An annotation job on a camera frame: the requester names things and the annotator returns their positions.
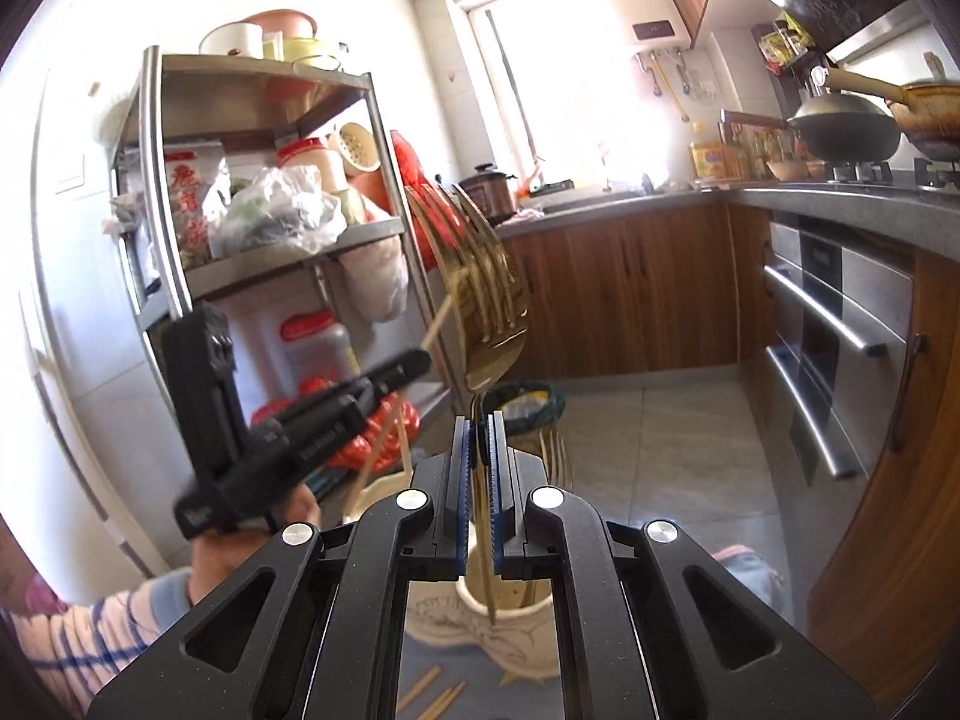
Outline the left forearm striped sleeve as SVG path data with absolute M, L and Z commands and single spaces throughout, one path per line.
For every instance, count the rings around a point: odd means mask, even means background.
M 190 608 L 189 569 L 53 614 L 2 613 L 2 713 L 83 718 L 94 697 Z

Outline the person's left hand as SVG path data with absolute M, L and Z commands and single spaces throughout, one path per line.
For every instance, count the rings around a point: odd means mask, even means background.
M 320 527 L 320 507 L 313 491 L 300 484 L 281 507 L 281 522 L 311 523 Z M 235 533 L 206 532 L 190 543 L 190 575 L 187 598 L 192 605 L 200 603 L 235 570 L 256 554 L 270 539 L 265 530 L 238 530 Z

